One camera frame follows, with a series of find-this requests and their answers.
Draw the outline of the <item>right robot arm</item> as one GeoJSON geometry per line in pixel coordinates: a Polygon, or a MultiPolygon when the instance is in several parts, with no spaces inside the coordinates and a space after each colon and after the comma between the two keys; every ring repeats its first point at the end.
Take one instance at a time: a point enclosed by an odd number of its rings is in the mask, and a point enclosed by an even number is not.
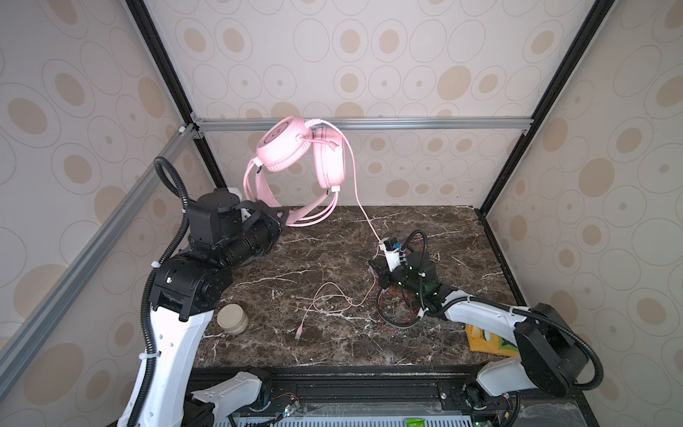
{"type": "Polygon", "coordinates": [[[476,375],[475,391],[498,397],[541,390],[563,397],[571,391],[595,390],[603,383],[605,370],[597,352],[552,306],[501,304],[446,285],[439,280],[422,230],[413,231],[404,242],[381,239],[377,249],[368,265],[379,294],[399,288],[417,299],[416,314],[403,324],[404,329],[425,317],[438,318],[477,327],[517,349],[514,356],[485,364],[476,375]]]}

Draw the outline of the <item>pink headset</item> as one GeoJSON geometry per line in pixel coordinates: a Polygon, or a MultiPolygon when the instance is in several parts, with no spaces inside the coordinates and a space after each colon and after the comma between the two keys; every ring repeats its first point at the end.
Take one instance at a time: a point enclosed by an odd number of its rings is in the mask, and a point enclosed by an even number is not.
{"type": "Polygon", "coordinates": [[[243,176],[244,195],[249,201],[261,201],[271,208],[280,208],[281,204],[277,202],[264,173],[285,171],[311,153],[318,186],[324,194],[313,203],[290,212],[286,225],[302,228],[323,222],[336,209],[346,181],[347,148],[346,136],[330,122],[318,118],[286,117],[259,140],[243,176]]]}

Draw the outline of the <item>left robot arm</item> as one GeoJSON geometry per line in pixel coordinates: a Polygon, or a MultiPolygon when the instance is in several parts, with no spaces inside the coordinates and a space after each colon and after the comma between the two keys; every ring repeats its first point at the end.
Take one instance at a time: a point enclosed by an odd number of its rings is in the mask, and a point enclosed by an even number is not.
{"type": "Polygon", "coordinates": [[[181,226],[155,261],[141,300],[145,351],[120,426],[212,426],[236,410],[268,398],[268,373],[257,368],[200,391],[188,383],[198,345],[233,272],[275,247],[289,211],[241,200],[227,189],[190,198],[166,158],[154,169],[181,199],[181,226]]]}

